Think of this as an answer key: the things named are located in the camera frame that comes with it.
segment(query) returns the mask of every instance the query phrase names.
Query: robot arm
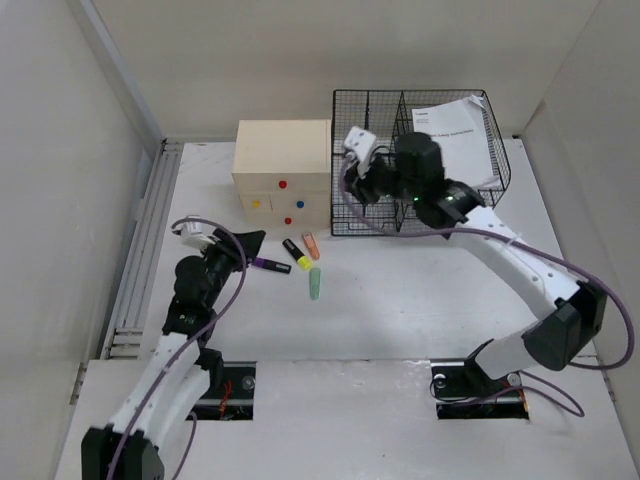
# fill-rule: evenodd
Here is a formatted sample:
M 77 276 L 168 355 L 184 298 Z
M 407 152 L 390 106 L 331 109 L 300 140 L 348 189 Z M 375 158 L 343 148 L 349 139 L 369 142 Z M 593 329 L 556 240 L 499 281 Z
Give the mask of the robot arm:
M 518 239 L 474 189 L 445 177 L 440 148 L 429 135 L 401 135 L 390 158 L 375 154 L 375 141 L 371 132 L 353 127 L 344 142 L 346 161 L 351 162 L 344 175 L 346 190 L 360 203 L 392 196 L 412 203 L 416 216 L 433 229 L 489 230 Z M 507 337 L 489 340 L 465 359 L 470 383 L 486 385 L 537 364 L 562 370 L 600 330 L 606 295 L 595 286 L 489 236 L 454 232 L 444 237 L 502 278 L 537 319 Z
M 206 348 L 213 333 L 210 329 L 197 341 L 184 345 L 216 315 L 218 295 L 229 276 L 242 269 L 235 244 L 221 230 L 212 237 L 202 234 L 201 224 L 182 225 L 174 233 L 182 242 L 201 250 L 201 256 L 183 258 L 176 265 L 174 296 L 169 306 L 162 335 L 154 354 L 133 392 L 104 428 L 91 428 L 82 441 L 83 480 L 103 480 L 107 476 L 115 448 L 138 406 L 157 381 L 164 377 L 146 402 L 118 459 L 114 478 L 123 480 L 162 480 L 167 445 L 177 427 L 187 418 L 193 405 L 209 388 L 218 388 L 224 368 L 220 352 Z M 247 263 L 258 255 L 264 231 L 235 234 Z M 175 353 L 184 351 L 169 364 Z

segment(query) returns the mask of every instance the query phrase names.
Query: purple highlighter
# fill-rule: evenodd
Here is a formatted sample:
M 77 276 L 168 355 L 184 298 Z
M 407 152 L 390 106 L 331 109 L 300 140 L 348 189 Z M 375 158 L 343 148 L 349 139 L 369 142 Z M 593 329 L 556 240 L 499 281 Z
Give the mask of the purple highlighter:
M 274 260 L 267 260 L 266 258 L 256 257 L 253 261 L 253 266 L 272 272 L 286 273 L 287 275 L 291 273 L 291 265 Z

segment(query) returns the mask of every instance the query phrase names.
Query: cable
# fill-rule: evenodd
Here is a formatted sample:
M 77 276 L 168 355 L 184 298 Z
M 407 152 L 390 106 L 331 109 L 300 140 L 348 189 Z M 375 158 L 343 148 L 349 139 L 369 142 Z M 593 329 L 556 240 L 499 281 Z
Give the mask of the cable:
M 174 222 L 173 225 L 171 225 L 171 229 L 173 230 L 178 225 L 181 225 L 183 223 L 193 222 L 193 221 L 194 221 L 194 219 L 190 218 L 190 217 L 181 218 L 180 220 L 177 220 L 176 222 Z M 233 302 L 236 301 L 236 298 L 238 298 L 238 295 L 240 294 L 240 290 L 242 290 L 242 287 L 244 285 L 244 280 L 245 280 L 245 277 L 247 276 L 247 257 L 244 254 L 244 250 L 242 249 L 242 245 L 240 244 L 240 242 L 238 241 L 236 236 L 233 233 L 231 233 L 229 230 L 227 230 L 225 227 L 223 227 L 222 225 L 220 225 L 220 224 L 218 224 L 216 222 L 212 222 L 211 220 L 206 220 L 204 218 L 199 218 L 198 217 L 197 221 L 198 221 L 198 223 L 203 223 L 203 224 L 209 225 L 209 226 L 211 226 L 213 228 L 219 228 L 220 230 L 222 230 L 231 239 L 231 241 L 233 242 L 235 247 L 238 249 L 238 252 L 240 253 L 240 262 L 242 264 L 242 272 L 240 274 L 240 281 L 238 282 L 238 286 L 236 287 L 236 290 L 233 292 L 233 295 L 231 295 L 231 298 L 229 299 L 229 301 L 226 303 L 226 305 L 224 307 L 222 307 L 222 310 L 220 310 L 220 313 L 218 313 L 216 316 L 214 316 L 209 321 L 209 323 L 207 323 L 204 327 L 202 327 L 193 337 L 188 339 L 180 348 L 178 348 L 176 350 L 176 353 L 174 353 L 173 356 L 171 358 L 169 358 L 169 360 L 167 361 L 166 366 L 162 369 L 160 374 L 153 381 L 153 383 L 151 384 L 151 387 L 149 387 L 149 391 L 145 394 L 144 397 L 142 397 L 142 401 L 140 402 L 140 405 L 138 405 L 138 408 L 136 408 L 135 412 L 131 416 L 131 420 L 127 424 L 127 427 L 124 429 L 124 432 L 122 432 L 122 436 L 120 437 L 120 441 L 118 442 L 118 445 L 117 445 L 117 447 L 116 447 L 116 449 L 114 451 L 114 454 L 113 454 L 113 458 L 111 459 L 111 463 L 109 464 L 109 470 L 107 471 L 106 480 L 113 480 L 113 476 L 114 476 L 115 471 L 116 471 L 116 466 L 118 464 L 118 460 L 120 459 L 120 455 L 122 455 L 122 450 L 124 449 L 124 444 L 126 443 L 127 439 L 129 438 L 129 435 L 131 434 L 131 430 L 133 429 L 134 425 L 138 421 L 138 418 L 140 417 L 140 414 L 144 410 L 144 407 L 147 405 L 147 403 L 151 399 L 151 396 L 153 395 L 153 392 L 156 391 L 156 389 L 158 388 L 158 386 L 162 382 L 162 379 L 167 375 L 167 372 L 169 371 L 171 366 L 176 362 L 176 360 L 180 357 L 180 355 L 182 355 L 182 352 L 184 352 L 187 348 L 189 348 L 189 346 L 192 343 L 196 342 L 198 340 L 198 338 L 200 338 L 202 335 L 204 335 L 209 330 L 213 329 L 213 327 L 215 327 L 215 325 L 218 322 L 218 320 L 220 320 L 220 318 L 222 318 L 222 316 L 227 312 L 227 310 L 229 310 L 229 307 L 231 307 L 231 305 L 233 305 Z
M 189 441 L 187 442 L 187 448 L 184 449 L 184 454 L 180 459 L 180 463 L 178 464 L 178 468 L 176 469 L 176 473 L 173 475 L 171 480 L 178 480 L 180 476 L 180 472 L 182 471 L 182 467 L 184 467 L 185 462 L 187 461 L 187 457 L 189 456 L 189 450 L 191 450 L 191 445 L 193 444 L 193 439 L 196 436 L 196 425 L 198 424 L 198 416 L 195 412 L 191 412 L 189 414 L 189 418 L 193 422 L 193 426 L 191 427 L 191 435 L 189 435 Z
M 435 380 L 431 380 L 431 382 L 429 383 L 429 393 L 431 394 L 431 396 L 433 398 L 435 398 L 436 400 L 440 400 L 442 403 L 457 403 L 457 402 L 464 402 L 466 400 L 469 400 L 471 397 L 464 397 L 464 398 L 459 398 L 458 400 L 447 400 L 446 398 L 440 398 L 436 395 L 436 391 L 434 390 L 435 387 Z
M 511 385 L 509 385 L 509 382 L 505 380 L 504 386 L 509 388 Z M 524 398 L 524 392 L 522 390 L 518 390 L 518 397 L 520 397 L 520 401 L 522 401 L 522 403 L 526 402 L 526 399 Z
M 390 154 L 391 154 L 391 149 L 390 149 L 388 146 L 386 146 L 386 145 L 378 145 L 378 146 L 377 146 L 377 147 L 375 147 L 373 150 L 371 150 L 371 153 L 369 154 L 369 156 L 370 156 L 371 158 L 373 158 L 373 156 L 374 156 L 376 153 L 378 153 L 378 151 L 379 151 L 379 150 L 381 150 L 381 149 L 383 149 L 383 148 L 387 150 L 387 152 L 388 152 L 388 153 L 387 153 L 387 155 L 390 155 Z
M 574 415 L 574 416 L 576 416 L 578 418 L 584 418 L 584 416 L 585 416 L 584 409 L 578 403 L 578 401 L 575 398 L 573 398 L 568 392 L 566 392 L 565 390 L 561 389 L 557 385 L 554 385 L 550 381 L 545 380 L 543 378 L 540 378 L 537 375 L 534 375 L 532 373 L 520 372 L 520 375 L 524 375 L 525 377 L 529 377 L 529 378 L 531 378 L 533 380 L 536 380 L 536 381 L 542 383 L 543 385 L 546 385 L 549 388 L 553 388 L 556 392 L 558 392 L 560 395 L 562 395 L 567 400 L 569 400 L 573 404 L 573 406 L 576 407 L 576 410 L 572 410 L 570 407 L 567 407 L 565 404 L 563 404 L 559 400 L 556 400 L 555 398 L 553 398 L 548 393 L 545 393 L 542 390 L 540 390 L 538 388 L 535 388 L 535 387 L 529 387 L 528 385 L 518 385 L 516 387 L 507 387 L 507 388 L 504 388 L 504 389 L 502 389 L 502 390 L 500 390 L 500 391 L 498 391 L 498 392 L 496 392 L 496 393 L 494 393 L 492 395 L 489 395 L 487 397 L 476 398 L 476 399 L 473 399 L 473 400 L 445 401 L 445 400 L 442 400 L 442 399 L 436 397 L 433 394 L 432 394 L 432 396 L 436 400 L 445 401 L 449 405 L 454 405 L 454 406 L 459 406 L 459 407 L 468 407 L 468 406 L 471 406 L 471 405 L 483 404 L 483 403 L 487 402 L 488 400 L 493 400 L 494 398 L 497 399 L 498 397 L 501 397 L 502 395 L 504 395 L 506 393 L 509 393 L 509 392 L 516 392 L 516 391 L 519 392 L 519 391 L 522 391 L 522 390 L 528 390 L 530 392 L 533 392 L 533 393 L 536 393 L 536 394 L 542 396 L 543 398 L 547 399 L 549 402 L 551 402 L 555 406 L 563 409 L 565 412 L 568 412 L 571 415 Z
M 573 367 L 583 368 L 586 370 L 613 370 L 615 368 L 622 367 L 629 361 L 629 359 L 633 355 L 633 351 L 635 349 L 635 343 L 636 343 L 635 331 L 633 328 L 631 315 L 629 314 L 629 311 L 625 307 L 620 297 L 618 297 L 618 295 L 607 284 L 605 284 L 602 280 L 600 280 L 597 276 L 587 272 L 583 268 L 571 262 L 568 262 L 562 258 L 555 257 L 546 252 L 543 252 L 542 250 L 538 250 L 537 248 L 531 247 L 524 243 L 513 241 L 513 239 L 509 237 L 505 237 L 504 235 L 500 235 L 499 233 L 491 232 L 489 230 L 481 230 L 479 228 L 465 228 L 465 227 L 441 228 L 438 230 L 423 231 L 423 232 L 390 232 L 390 231 L 384 230 L 378 227 L 377 225 L 375 225 L 373 222 L 371 222 L 362 213 L 358 212 L 356 206 L 349 198 L 349 195 L 346 190 L 345 181 L 344 181 L 344 176 L 348 168 L 349 168 L 349 161 L 345 161 L 344 165 L 340 169 L 340 194 L 342 196 L 342 199 L 346 203 L 351 213 L 358 219 L 358 221 L 364 223 L 366 226 L 368 226 L 369 228 L 371 228 L 376 232 L 380 232 L 385 235 L 390 235 L 395 237 L 405 237 L 405 238 L 432 237 L 432 236 L 439 236 L 439 235 L 449 235 L 452 233 L 468 233 L 471 235 L 483 235 L 485 237 L 491 237 L 496 240 L 500 240 L 501 242 L 504 242 L 504 243 L 511 242 L 511 245 L 519 248 L 520 250 L 524 250 L 527 253 L 530 253 L 540 258 L 544 258 L 545 260 L 553 262 L 557 265 L 561 265 L 566 269 L 572 271 L 573 273 L 576 273 L 582 276 L 583 278 L 586 278 L 587 280 L 589 280 L 591 283 L 593 283 L 598 288 L 603 290 L 609 296 L 609 298 L 611 298 L 613 303 L 616 305 L 616 307 L 620 311 L 620 314 L 622 315 L 622 320 L 624 321 L 624 325 L 627 329 L 627 348 L 624 352 L 624 355 L 619 360 L 613 363 L 610 363 L 608 365 L 585 365 L 582 363 L 575 363 L 575 362 L 570 362 L 569 365 Z
M 220 404 L 218 405 L 218 409 L 220 410 L 220 420 L 224 417 L 224 412 L 227 409 L 227 402 L 229 401 L 229 397 L 231 396 L 231 392 L 233 391 L 233 384 L 231 380 L 227 380 L 224 385 L 224 396 L 222 400 L 220 400 Z

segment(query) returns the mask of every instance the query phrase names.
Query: yellow highlighter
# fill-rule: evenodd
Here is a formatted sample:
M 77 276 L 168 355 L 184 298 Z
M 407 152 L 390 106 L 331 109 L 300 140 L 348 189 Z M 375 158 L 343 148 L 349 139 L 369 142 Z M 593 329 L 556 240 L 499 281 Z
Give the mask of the yellow highlighter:
M 287 249 L 289 255 L 293 257 L 293 259 L 301 269 L 309 270 L 313 266 L 311 260 L 309 260 L 309 257 L 305 256 L 305 254 L 302 253 L 302 251 L 298 247 L 296 247 L 296 244 L 293 243 L 290 239 L 287 238 L 284 242 L 282 242 L 282 245 Z

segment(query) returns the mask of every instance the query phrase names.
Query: orange highlighter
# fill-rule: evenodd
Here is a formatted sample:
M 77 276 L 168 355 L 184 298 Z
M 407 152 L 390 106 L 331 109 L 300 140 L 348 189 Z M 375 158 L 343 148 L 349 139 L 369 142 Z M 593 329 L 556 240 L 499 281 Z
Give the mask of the orange highlighter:
M 302 234 L 302 241 L 306 245 L 307 250 L 309 250 L 309 253 L 311 254 L 311 258 L 314 259 L 314 260 L 319 260 L 320 259 L 320 251 L 318 250 L 318 245 L 316 245 L 316 241 L 313 238 L 313 235 L 311 235 L 310 232 L 303 233 Z

